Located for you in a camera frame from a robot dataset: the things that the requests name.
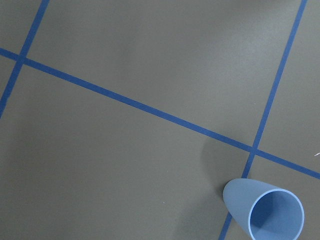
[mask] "light blue plastic cup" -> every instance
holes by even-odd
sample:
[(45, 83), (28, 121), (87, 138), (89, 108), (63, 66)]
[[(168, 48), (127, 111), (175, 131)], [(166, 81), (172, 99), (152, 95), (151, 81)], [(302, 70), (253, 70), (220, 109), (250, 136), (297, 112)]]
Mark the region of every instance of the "light blue plastic cup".
[(223, 200), (234, 220), (253, 240), (296, 240), (304, 208), (292, 192), (253, 179), (227, 183)]

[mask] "blue grid line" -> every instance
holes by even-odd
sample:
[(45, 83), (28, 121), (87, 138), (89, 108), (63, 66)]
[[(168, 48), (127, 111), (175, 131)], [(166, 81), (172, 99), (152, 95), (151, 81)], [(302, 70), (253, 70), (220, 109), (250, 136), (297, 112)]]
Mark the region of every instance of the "blue grid line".
[[(255, 135), (255, 138), (254, 138), (254, 142), (253, 142), (253, 145), (252, 145), (251, 152), (249, 154), (249, 157), (248, 157), (248, 159), (247, 159), (247, 161), (245, 163), (245, 166), (244, 166), (244, 169), (243, 169), (243, 172), (242, 172), (242, 176), (241, 176), (242, 178), (247, 178), (248, 177), (249, 171), (250, 171), (250, 169), (252, 167), (252, 164), (254, 162), (254, 159), (255, 159), (255, 155), (258, 152), (258, 146), (259, 146), (259, 143), (261, 141), (261, 137), (263, 135), (264, 129), (266, 127), (268, 116), (270, 114), (271, 107), (272, 107), (272, 104), (274, 102), (274, 99), (275, 99), (275, 96), (276, 96), (276, 92), (277, 92), (277, 89), (278, 89), (282, 74), (284, 72), (284, 69), (285, 69), (285, 66), (286, 66), (286, 63), (287, 63), (287, 60), (288, 60), (288, 57), (289, 57), (290, 50), (291, 50), (292, 45), (294, 43), (295, 36), (297, 34), (297, 30), (298, 30), (301, 18), (303, 16), (307, 1), (308, 0), (301, 0), (299, 9), (298, 9), (297, 14), (295, 16), (294, 23), (293, 23), (293, 26), (292, 26), (288, 41), (286, 43), (286, 46), (285, 46), (285, 49), (284, 49), (284, 52), (283, 52), (283, 55), (282, 55), (278, 70), (276, 72), (276, 75), (275, 75), (275, 78), (274, 78), (274, 81), (273, 81), (273, 85), (272, 85), (268, 100), (266, 102), (266, 105), (265, 105), (265, 108), (264, 108), (264, 111), (263, 111), (263, 115), (262, 115), (259, 127), (257, 129), (256, 135)], [(272, 161), (277, 160), (277, 163), (285, 164), (287, 167), (291, 166), (295, 170), (297, 170), (297, 169), (299, 169), (301, 171), (305, 171), (306, 170), (306, 169), (302, 169), (300, 167), (297, 168), (297, 166), (294, 163), (288, 164), (288, 163), (290, 163), (289, 161), (280, 161), (280, 159), (278, 159), (278, 158), (271, 158), (270, 160), (272, 160)], [(224, 240), (226, 235), (227, 235), (227, 232), (228, 232), (228, 229), (229, 229), (229, 226), (230, 226), (230, 223), (231, 223), (229, 214), (230, 213), (227, 214), (226, 219), (224, 221), (223, 228), (222, 228), (222, 230), (220, 232), (219, 240)]]
[[(9, 59), (12, 59), (12, 60), (18, 59), (18, 56), (19, 56), (18, 54), (15, 54), (15, 53), (10, 52), (10, 51), (8, 51), (8, 50), (5, 50), (5, 49), (3, 49), (3, 48), (0, 48), (0, 55), (2, 55), (2, 56), (4, 56), (4, 57), (7, 57), (7, 58), (9, 58)], [(53, 75), (53, 76), (55, 76), (55, 77), (58, 77), (58, 78), (60, 78), (60, 79), (65, 80), (65, 81), (68, 81), (68, 82), (71, 82), (71, 83), (73, 83), (73, 84), (76, 84), (76, 85), (78, 85), (78, 86), (80, 86), (80, 87), (87, 88), (87, 89), (89, 89), (89, 90), (91, 90), (91, 91), (93, 91), (93, 92), (95, 92), (95, 93), (102, 94), (102, 95), (104, 95), (104, 96), (106, 96), (106, 97), (110, 97), (110, 96), (107, 95), (107, 94), (104, 94), (103, 92), (97, 91), (97, 90), (94, 89), (94, 88), (104, 90), (104, 91), (106, 91), (107, 93), (110, 93), (110, 94), (113, 93), (113, 94), (115, 94), (115, 95), (117, 95), (117, 96), (121, 96), (121, 95), (119, 95), (118, 93), (109, 91), (109, 90), (107, 90), (107, 89), (105, 89), (105, 88), (102, 88), (102, 87), (100, 87), (100, 86), (94, 85), (94, 84), (92, 84), (92, 83), (90, 83), (90, 82), (84, 81), (84, 80), (82, 80), (82, 79), (80, 79), (80, 78), (77, 78), (77, 77), (75, 77), (75, 76), (69, 75), (69, 74), (67, 74), (67, 73), (61, 72), (61, 71), (59, 71), (59, 70), (57, 70), (57, 69), (54, 69), (54, 68), (49, 67), (49, 66), (46, 66), (46, 65), (44, 65), (44, 64), (41, 64), (41, 63), (36, 62), (36, 61), (34, 61), (34, 60), (31, 60), (31, 59), (29, 59), (29, 58), (25, 58), (24, 64), (27, 65), (27, 66), (29, 66), (29, 67), (31, 67), (31, 68), (34, 68), (34, 69), (36, 69), (36, 70), (42, 71), (42, 72), (44, 72), (44, 73)], [(76, 81), (81, 81), (83, 84), (77, 84), (77, 83), (74, 82), (74, 81), (70, 81), (70, 80), (66, 79), (66, 76), (67, 76), (68, 78), (71, 78), (71, 79), (76, 79)], [(122, 96), (122, 97), (125, 98), (125, 99), (128, 99), (128, 100), (130, 100), (130, 101), (134, 101), (134, 100), (131, 100), (131, 99), (125, 97), (125, 96)], [(206, 136), (208, 136), (208, 137), (214, 138), (214, 139), (219, 140), (219, 141), (221, 141), (221, 139), (216, 138), (215, 135), (217, 135), (218, 137), (226, 138), (227, 140), (235, 141), (235, 140), (233, 140), (233, 139), (231, 139), (231, 138), (229, 138), (229, 137), (220, 135), (220, 134), (218, 134), (218, 133), (216, 133), (216, 132), (213, 132), (213, 131), (211, 131), (211, 130), (208, 130), (208, 129), (204, 128), (204, 127), (195, 125), (194, 123), (187, 122), (187, 121), (182, 120), (182, 119), (180, 119), (180, 118), (178, 118), (178, 117), (175, 117), (175, 116), (172, 116), (172, 117), (175, 118), (175, 119), (181, 120), (183, 123), (189, 123), (190, 125), (194, 126), (194, 129), (192, 129), (192, 128), (189, 128), (189, 127), (187, 127), (187, 126), (185, 126), (185, 125), (183, 125), (183, 124), (179, 124), (180, 126), (186, 127), (186, 128), (188, 128), (188, 129), (191, 129), (191, 130), (193, 130), (193, 131), (196, 131), (196, 132), (198, 132), (198, 133), (200, 133), (200, 134), (206, 135)], [(248, 145), (246, 145), (246, 144), (244, 144), (244, 143), (237, 142), (237, 141), (235, 141), (234, 143), (239, 144), (239, 146), (234, 146), (234, 145), (231, 144), (231, 145), (234, 146), (234, 147), (237, 147), (237, 148), (239, 148), (239, 149), (242, 149), (242, 150), (244, 150), (244, 151), (246, 151), (246, 152), (253, 152), (251, 146), (248, 146)], [(292, 162), (287, 161), (287, 160), (285, 160), (285, 159), (282, 159), (282, 158), (280, 158), (280, 157), (278, 157), (278, 156), (272, 155), (272, 154), (270, 154), (270, 153), (266, 153), (266, 152), (261, 151), (261, 150), (258, 150), (258, 149), (256, 150), (255, 154), (258, 155), (258, 156), (260, 156), (260, 157), (262, 157), (262, 158), (265, 158), (265, 159), (267, 159), (267, 160), (270, 160), (270, 161), (272, 161), (272, 162), (275, 162), (275, 163), (278, 163), (278, 164), (283, 165), (283, 166), (285, 166), (285, 167), (288, 167), (288, 168), (290, 168), (290, 169), (293, 169), (293, 170), (296, 170), (296, 171), (301, 172), (301, 173), (303, 173), (303, 174), (309, 175), (309, 176), (311, 176), (311, 177), (320, 179), (320, 173), (318, 173), (318, 172), (316, 172), (316, 171), (313, 171), (313, 170), (311, 170), (311, 169), (305, 168), (305, 167), (303, 167), (303, 166), (300, 166), (300, 165), (298, 165), (298, 164), (292, 163)]]
[(32, 22), (32, 25), (31, 25), (30, 30), (28, 32), (28, 35), (26, 36), (26, 39), (23, 43), (20, 54), (15, 62), (15, 65), (14, 65), (13, 70), (11, 72), (8, 83), (6, 84), (4, 92), (3, 92), (2, 97), (0, 99), (0, 119), (1, 119), (2, 114), (6, 108), (8, 99), (14, 89), (18, 75), (19, 75), (21, 68), (24, 64), (26, 56), (30, 50), (31, 44), (35, 38), (35, 35), (36, 35), (37, 30), (40, 26), (41, 20), (45, 14), (45, 11), (47, 9), (48, 4), (49, 4), (49, 0), (42, 0), (40, 6), (38, 8), (38, 11), (34, 17), (34, 20)]

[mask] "gray floor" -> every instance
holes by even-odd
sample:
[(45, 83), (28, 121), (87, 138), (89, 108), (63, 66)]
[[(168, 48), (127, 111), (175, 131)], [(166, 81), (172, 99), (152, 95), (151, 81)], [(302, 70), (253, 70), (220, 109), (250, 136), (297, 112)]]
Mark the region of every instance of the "gray floor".
[[(19, 54), (41, 1), (0, 2)], [(49, 3), (27, 57), (252, 146), (299, 0)], [(310, 0), (259, 149), (320, 172), (320, 3)], [(3, 92), (15, 61), (0, 56)], [(1, 239), (216, 240), (249, 153), (24, 65), (0, 120)], [(261, 157), (320, 236), (319, 180)], [(232, 220), (226, 240), (250, 238)]]

